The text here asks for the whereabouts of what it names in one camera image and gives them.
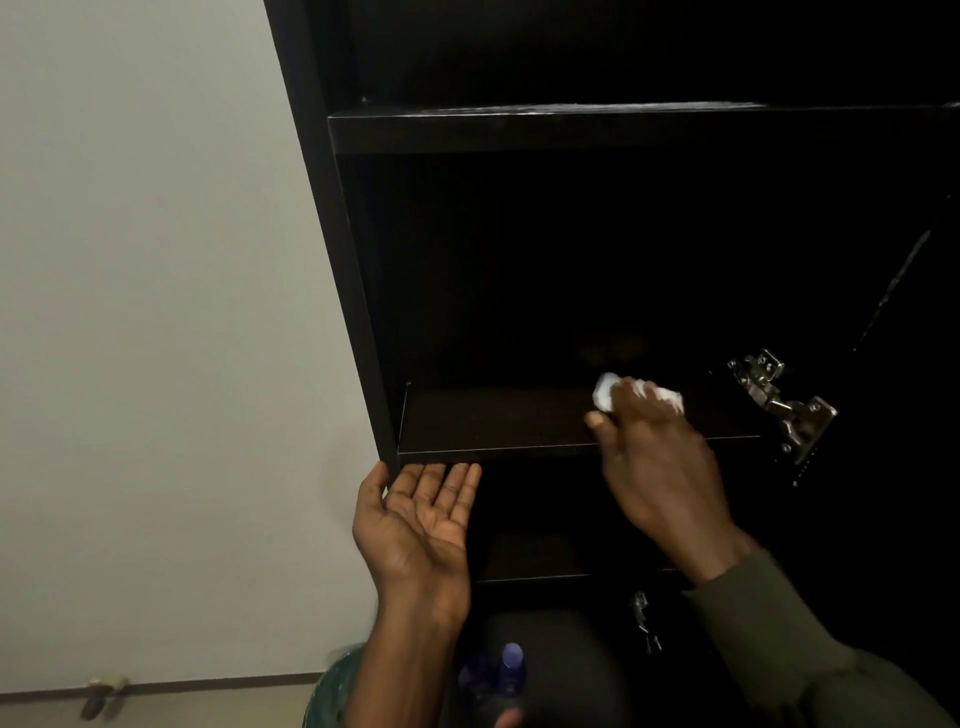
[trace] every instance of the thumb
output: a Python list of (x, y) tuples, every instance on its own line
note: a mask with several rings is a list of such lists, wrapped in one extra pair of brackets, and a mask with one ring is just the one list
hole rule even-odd
[(520, 728), (523, 724), (523, 711), (519, 708), (508, 708), (496, 720), (493, 728)]
[(593, 432), (604, 460), (610, 460), (620, 454), (620, 443), (616, 425), (603, 412), (588, 412), (584, 417), (587, 427)]
[(364, 514), (377, 511), (383, 512), (383, 489), (390, 479), (390, 473), (387, 471), (387, 464), (378, 462), (373, 466), (370, 474), (360, 483), (360, 492), (357, 494), (357, 512), (356, 519), (360, 519)]

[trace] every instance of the hand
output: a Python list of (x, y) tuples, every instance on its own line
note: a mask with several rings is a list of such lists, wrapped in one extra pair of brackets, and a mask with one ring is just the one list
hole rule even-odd
[(458, 630), (470, 608), (467, 524), (480, 466), (408, 465), (383, 498), (389, 475), (377, 463), (360, 485), (353, 538), (383, 605), (416, 603)]
[(603, 474), (627, 518), (694, 584), (735, 566), (757, 548), (734, 525), (707, 441), (647, 382), (646, 398), (628, 377), (612, 390), (617, 424), (588, 412)]

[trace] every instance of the baseboard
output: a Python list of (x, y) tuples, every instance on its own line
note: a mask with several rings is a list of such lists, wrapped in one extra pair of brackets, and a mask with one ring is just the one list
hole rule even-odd
[[(246, 688), (277, 688), (284, 685), (313, 685), (322, 672), (294, 672), (287, 675), (254, 677), (216, 677), (207, 680), (179, 680), (170, 683), (131, 683), (123, 695), (160, 695), (170, 692), (236, 691)], [(38, 700), (85, 698), (87, 688), (61, 688), (50, 691), (0, 692), (0, 704), (32, 703)]]

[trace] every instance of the green sleeve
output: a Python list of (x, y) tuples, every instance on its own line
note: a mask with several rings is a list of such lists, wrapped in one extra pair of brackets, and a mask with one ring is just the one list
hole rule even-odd
[(688, 596), (733, 680), (768, 724), (955, 725), (897, 667), (831, 637), (765, 551)]

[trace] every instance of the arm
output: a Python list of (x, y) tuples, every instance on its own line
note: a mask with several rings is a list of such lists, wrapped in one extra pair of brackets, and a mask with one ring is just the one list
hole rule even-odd
[(376, 622), (344, 711), (347, 728), (432, 728), (470, 606), (467, 523), (479, 465), (410, 465), (381, 498), (376, 467), (357, 499), (353, 536), (376, 586)]
[(733, 523), (707, 441), (655, 386), (644, 398), (625, 380), (616, 422), (590, 412), (587, 424), (613, 496), (696, 587), (693, 606), (757, 713), (774, 725), (954, 725), (903, 672), (829, 635)]

